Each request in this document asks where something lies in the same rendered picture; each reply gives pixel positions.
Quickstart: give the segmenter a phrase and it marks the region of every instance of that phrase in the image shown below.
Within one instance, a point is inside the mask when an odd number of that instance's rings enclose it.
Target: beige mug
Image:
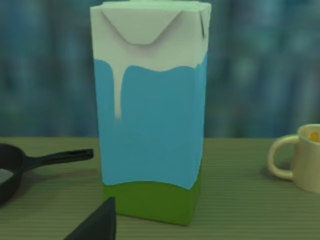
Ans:
[[[308,124],[301,126],[295,135],[278,138],[268,152],[269,171],[278,178],[293,181],[306,191],[320,193],[320,142],[317,136],[320,136],[320,124]],[[275,153],[288,144],[294,145],[291,168],[279,169],[274,163]]]

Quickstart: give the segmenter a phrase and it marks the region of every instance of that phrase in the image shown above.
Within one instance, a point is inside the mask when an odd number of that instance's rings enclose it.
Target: blue blurry background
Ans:
[[[0,136],[97,136],[89,7],[0,1]],[[210,0],[206,137],[320,123],[320,0]]]

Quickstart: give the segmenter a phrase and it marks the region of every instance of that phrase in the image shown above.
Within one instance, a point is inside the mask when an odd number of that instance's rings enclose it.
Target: table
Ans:
[[[204,141],[201,196],[189,226],[117,217],[117,240],[320,239],[320,195],[272,177],[266,153],[273,139]],[[96,138],[7,137],[28,155],[94,148],[93,160],[26,173],[0,208],[0,240],[62,240],[102,203]],[[291,147],[277,163],[288,165]]]

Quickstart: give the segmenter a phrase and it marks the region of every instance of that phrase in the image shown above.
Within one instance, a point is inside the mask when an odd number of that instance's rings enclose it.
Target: milk carton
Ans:
[[[201,184],[211,5],[90,9],[104,197],[118,214],[187,225]]]

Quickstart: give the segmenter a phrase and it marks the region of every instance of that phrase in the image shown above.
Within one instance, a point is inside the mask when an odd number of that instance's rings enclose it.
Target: tabletop surface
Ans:
[[[305,192],[266,170],[272,139],[206,139],[201,196],[189,226],[117,216],[117,240],[320,239],[320,194]],[[88,161],[44,166],[24,174],[0,207],[0,240],[62,240],[102,203],[96,138],[0,138],[30,156],[94,148]],[[277,154],[288,167],[292,148]]]

